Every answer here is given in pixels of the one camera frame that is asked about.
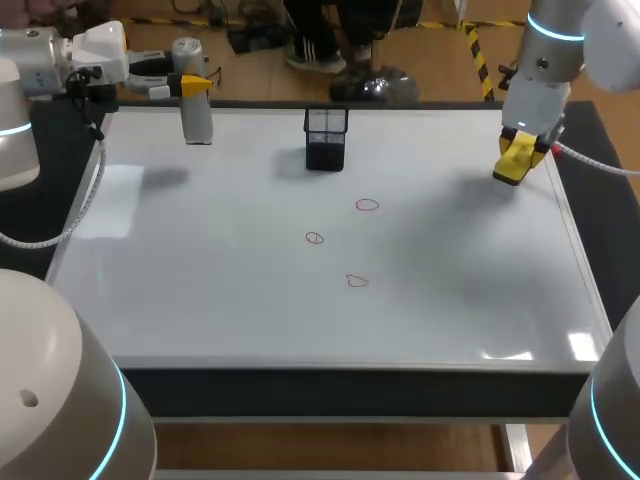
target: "yellow black caution tape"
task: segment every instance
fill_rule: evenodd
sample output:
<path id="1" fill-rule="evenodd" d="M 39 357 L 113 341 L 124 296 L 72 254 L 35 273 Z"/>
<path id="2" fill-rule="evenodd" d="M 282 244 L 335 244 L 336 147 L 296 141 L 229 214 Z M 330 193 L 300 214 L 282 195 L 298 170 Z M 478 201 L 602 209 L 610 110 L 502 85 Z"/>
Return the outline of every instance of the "yellow black caution tape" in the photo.
<path id="1" fill-rule="evenodd" d="M 505 20 L 505 21 L 495 21 L 495 22 L 462 22 L 459 24 L 455 23 L 446 23 L 446 22 L 420 22 L 418 26 L 422 28 L 451 28 L 454 30 L 462 30 L 466 26 L 473 26 L 475 28 L 486 28 L 486 27 L 507 27 L 507 28 L 515 28 L 515 27 L 524 27 L 526 22 L 520 22 L 515 20 Z"/>
<path id="2" fill-rule="evenodd" d="M 156 17 L 125 17 L 117 18 L 123 24 L 137 23 L 143 25 L 175 25 L 178 27 L 224 27 L 226 22 L 222 25 L 211 25 L 208 20 L 174 20 L 170 18 L 156 18 Z M 239 20 L 229 20 L 229 25 L 244 25 L 245 22 Z"/>
<path id="3" fill-rule="evenodd" d="M 464 25 L 464 31 L 467 34 L 467 42 L 471 48 L 471 54 L 473 55 L 473 63 L 478 72 L 480 83 L 482 84 L 482 95 L 485 102 L 494 102 L 496 97 L 493 93 L 493 85 L 489 78 L 489 69 L 487 68 L 487 61 L 480 51 L 480 42 L 478 41 L 478 29 L 473 25 Z"/>
<path id="4" fill-rule="evenodd" d="M 117 18 L 122 23 L 138 23 L 138 24 L 152 24 L 152 25 L 176 25 L 179 27 L 209 27 L 209 26 L 224 26 L 224 25 L 211 25 L 208 20 L 174 20 L 171 18 L 157 18 L 157 17 L 125 17 Z M 229 25 L 244 25 L 242 20 L 229 20 Z M 418 25 L 422 28 L 450 28 L 450 29 L 462 29 L 467 25 L 474 26 L 476 28 L 485 27 L 524 27 L 526 22 L 517 21 L 496 21 L 496 22 L 464 22 L 462 24 L 446 23 L 446 22 L 420 22 Z"/>

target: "white cable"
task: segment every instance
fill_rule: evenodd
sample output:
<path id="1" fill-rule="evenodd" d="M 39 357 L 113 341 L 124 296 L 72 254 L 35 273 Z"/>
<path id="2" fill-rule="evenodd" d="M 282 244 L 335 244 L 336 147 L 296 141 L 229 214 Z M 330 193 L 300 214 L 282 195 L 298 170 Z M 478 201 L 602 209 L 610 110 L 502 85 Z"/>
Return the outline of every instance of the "white cable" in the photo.
<path id="1" fill-rule="evenodd" d="M 69 227 L 65 231 L 63 231 L 60 235 L 50 240 L 46 240 L 44 242 L 34 242 L 34 243 L 20 242 L 18 240 L 14 240 L 13 238 L 7 237 L 4 233 L 0 232 L 0 242 L 16 248 L 23 248 L 26 250 L 36 250 L 39 248 L 51 247 L 53 245 L 60 243 L 62 240 L 65 240 L 66 238 L 68 238 L 76 229 L 76 227 L 80 224 L 84 216 L 87 214 L 87 211 L 89 210 L 89 207 L 91 206 L 91 203 L 93 203 L 93 199 L 95 198 L 96 193 L 98 192 L 98 187 L 100 186 L 100 181 L 102 180 L 102 175 L 104 174 L 104 169 L 107 165 L 107 148 L 106 148 L 106 145 L 104 144 L 104 141 L 98 141 L 98 151 L 100 152 L 100 163 L 98 165 L 98 173 L 96 174 L 96 178 L 93 181 L 93 185 L 91 186 L 89 195 L 87 196 L 87 199 L 85 200 L 84 205 L 82 205 L 82 208 L 80 209 L 80 213 L 78 214 L 76 219 L 73 221 L 73 223 L 69 225 Z"/>
<path id="2" fill-rule="evenodd" d="M 605 165 L 604 163 L 598 162 L 598 161 L 594 160 L 593 158 L 589 158 L 586 155 L 582 155 L 581 153 L 576 152 L 572 148 L 567 147 L 563 143 L 556 142 L 555 144 L 558 147 L 560 147 L 560 150 L 562 150 L 567 155 L 569 155 L 569 156 L 571 156 L 571 157 L 575 158 L 576 160 L 579 160 L 579 161 L 581 161 L 583 163 L 586 163 L 587 165 L 589 165 L 591 167 L 597 168 L 599 170 L 603 170 L 603 171 L 608 172 L 608 173 L 612 173 L 614 175 L 621 175 L 623 177 L 637 177 L 637 176 L 640 176 L 640 171 L 638 171 L 638 170 L 624 170 L 622 168 L 611 167 L 609 165 Z"/>

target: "black pants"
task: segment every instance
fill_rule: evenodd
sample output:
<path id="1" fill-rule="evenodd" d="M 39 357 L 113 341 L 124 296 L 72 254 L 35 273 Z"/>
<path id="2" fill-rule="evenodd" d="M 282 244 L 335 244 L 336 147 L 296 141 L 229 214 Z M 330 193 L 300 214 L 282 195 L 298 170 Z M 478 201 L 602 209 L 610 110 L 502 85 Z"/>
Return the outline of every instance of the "black pants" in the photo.
<path id="1" fill-rule="evenodd" d="M 322 14 L 323 5 L 336 5 L 340 24 L 351 45 L 368 45 L 376 30 L 393 17 L 396 0 L 283 0 L 296 31 L 296 54 L 323 60 L 338 51 L 333 28 Z"/>

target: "cable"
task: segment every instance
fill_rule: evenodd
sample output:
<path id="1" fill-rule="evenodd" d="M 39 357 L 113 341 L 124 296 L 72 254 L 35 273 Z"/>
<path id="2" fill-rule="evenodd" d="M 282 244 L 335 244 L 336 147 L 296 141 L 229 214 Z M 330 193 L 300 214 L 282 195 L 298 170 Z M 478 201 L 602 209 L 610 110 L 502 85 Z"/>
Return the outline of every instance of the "cable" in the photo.
<path id="1" fill-rule="evenodd" d="M 69 236 L 78 227 L 78 225 L 80 224 L 84 216 L 87 214 L 87 211 L 89 211 L 89 207 L 93 203 L 93 200 L 96 197 L 96 193 L 98 193 L 98 187 L 100 186 L 100 182 L 102 181 L 102 176 L 104 174 L 104 170 L 107 165 L 107 148 L 104 141 L 102 140 L 98 141 L 98 150 L 100 151 L 100 163 L 98 165 L 98 173 L 96 174 L 96 178 L 93 181 L 91 190 L 89 190 L 89 195 L 87 196 L 87 199 L 85 200 L 84 205 L 80 209 L 80 213 L 78 214 L 76 219 L 73 221 L 71 225 L 69 225 L 69 227 L 67 227 L 67 229 L 64 232 L 62 232 L 60 235 L 50 240 L 46 240 L 44 242 L 33 242 L 33 243 L 14 240 L 13 238 L 8 237 L 4 233 L 0 232 L 0 242 L 16 248 L 22 248 L 26 250 L 37 250 L 40 248 L 52 247 L 53 245 L 57 245 L 58 243 L 60 243 L 62 240 L 69 238 Z"/>
<path id="2" fill-rule="evenodd" d="M 227 30 L 229 30 L 229 10 L 227 10 L 227 4 L 224 3 L 224 0 L 220 0 L 220 5 L 222 5 L 222 10 L 224 10 L 224 24 Z"/>
<path id="3" fill-rule="evenodd" d="M 65 81 L 65 88 L 67 90 L 67 95 L 71 100 L 71 104 L 73 108 L 80 114 L 80 118 L 82 123 L 87 127 L 91 136 L 98 142 L 98 151 L 100 152 L 100 161 L 98 164 L 98 173 L 96 174 L 96 178 L 94 179 L 91 189 L 89 190 L 89 195 L 87 196 L 82 208 L 80 209 L 80 213 L 76 217 L 76 219 L 57 237 L 51 238 L 49 240 L 45 240 L 44 242 L 21 242 L 19 240 L 15 240 L 4 233 L 0 232 L 0 243 L 4 243 L 6 245 L 22 248 L 26 250 L 36 250 L 40 248 L 52 247 L 53 245 L 57 245 L 62 240 L 68 238 L 74 230 L 78 227 L 84 216 L 87 214 L 89 207 L 93 203 L 93 199 L 98 192 L 98 187 L 100 186 L 100 182 L 102 181 L 102 175 L 104 174 L 105 167 L 107 165 L 107 148 L 104 144 L 104 133 L 102 130 L 91 121 L 89 115 L 87 114 L 87 97 L 88 90 L 87 87 L 91 83 L 92 78 L 101 78 L 102 72 L 89 70 L 86 68 L 81 68 L 79 70 L 75 70 L 69 74 L 67 80 Z"/>
<path id="4" fill-rule="evenodd" d="M 195 10 L 180 10 L 177 6 L 176 6 L 176 0 L 171 0 L 171 6 L 173 7 L 173 10 L 176 13 L 183 13 L 183 14 L 194 14 L 194 13 L 200 13 L 202 11 L 202 3 L 200 3 L 198 5 L 198 8 L 196 8 Z"/>
<path id="5" fill-rule="evenodd" d="M 602 170 L 603 172 L 607 172 L 607 173 L 611 173 L 613 175 L 620 175 L 623 177 L 637 177 L 640 176 L 640 171 L 639 170 L 625 170 L 622 168 L 616 168 L 616 167 L 612 167 L 610 165 L 606 165 L 602 162 L 598 162 L 597 160 L 594 160 L 593 158 L 589 158 L 586 155 L 583 155 L 579 152 L 576 152 L 575 150 L 573 150 L 570 147 L 567 147 L 565 144 L 560 143 L 560 142 L 556 142 L 555 145 L 557 145 L 558 147 L 560 147 L 560 150 L 562 150 L 564 153 L 566 153 L 567 155 L 569 155 L 572 158 L 575 158 L 576 160 L 585 163 L 587 165 L 589 165 L 590 167 L 594 167 L 597 168 L 599 170 Z"/>
<path id="6" fill-rule="evenodd" d="M 222 83 L 222 67 L 218 67 L 215 72 L 210 73 L 209 75 L 207 75 L 206 78 L 208 80 L 211 80 L 216 75 L 218 76 L 218 81 L 216 82 L 216 85 L 219 87 L 220 84 Z"/>

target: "blue led ring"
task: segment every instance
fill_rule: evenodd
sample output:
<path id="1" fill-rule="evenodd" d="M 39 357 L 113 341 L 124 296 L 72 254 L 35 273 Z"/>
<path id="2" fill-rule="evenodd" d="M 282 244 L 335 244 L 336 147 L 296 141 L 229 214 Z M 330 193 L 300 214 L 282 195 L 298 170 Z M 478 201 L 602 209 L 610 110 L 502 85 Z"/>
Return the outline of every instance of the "blue led ring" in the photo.
<path id="1" fill-rule="evenodd" d="M 527 20 L 529 21 L 529 25 L 538 30 L 543 35 L 547 37 L 555 38 L 556 40 L 564 40 L 565 42 L 582 42 L 584 41 L 584 35 L 563 35 L 561 33 L 552 32 L 551 30 L 547 30 L 546 28 L 538 25 L 531 18 L 531 14 L 527 15 Z"/>
<path id="2" fill-rule="evenodd" d="M 596 424 L 596 428 L 598 429 L 598 433 L 600 434 L 600 438 L 602 438 L 602 441 L 607 447 L 607 450 L 609 450 L 609 453 L 611 453 L 611 456 L 614 458 L 614 460 L 618 462 L 618 465 L 620 465 L 620 468 L 622 468 L 625 472 L 627 472 L 627 474 L 633 480 L 640 480 L 640 477 L 633 470 L 631 470 L 631 467 L 629 467 L 629 465 L 627 465 L 624 460 L 622 460 L 622 457 L 620 457 L 618 452 L 616 452 L 616 449 L 613 448 L 613 445 L 607 438 L 607 435 L 604 433 L 604 429 L 602 428 L 602 425 L 600 424 L 600 419 L 598 418 L 598 412 L 596 411 L 596 396 L 595 396 L 595 387 L 594 387 L 596 383 L 595 380 L 596 380 L 596 375 L 594 373 L 591 376 L 591 412 L 593 413 L 593 420 Z"/>
<path id="3" fill-rule="evenodd" d="M 93 475 L 89 477 L 89 480 L 97 480 L 97 478 L 102 474 L 107 464 L 109 463 L 109 460 L 111 460 L 113 452 L 115 452 L 116 447 L 118 446 L 118 442 L 120 441 L 120 437 L 122 436 L 122 429 L 124 428 L 124 417 L 127 412 L 127 392 L 125 390 L 122 372 L 120 372 L 120 369 L 116 366 L 115 362 L 113 363 L 113 365 L 116 367 L 116 371 L 118 372 L 118 376 L 120 377 L 120 389 L 122 390 L 122 408 L 120 410 L 120 422 L 118 423 L 118 429 L 116 430 L 116 434 L 113 437 L 111 446 L 109 447 L 109 450 L 107 450 L 107 454 L 102 459 L 102 462 L 100 462 L 100 465 L 98 465 L 96 471 L 93 472 Z"/>
<path id="4" fill-rule="evenodd" d="M 14 133 L 24 132 L 31 128 L 31 123 L 27 123 L 26 125 L 22 125 L 16 128 L 9 128 L 8 130 L 0 130 L 0 137 L 6 137 L 7 135 L 13 135 Z"/>

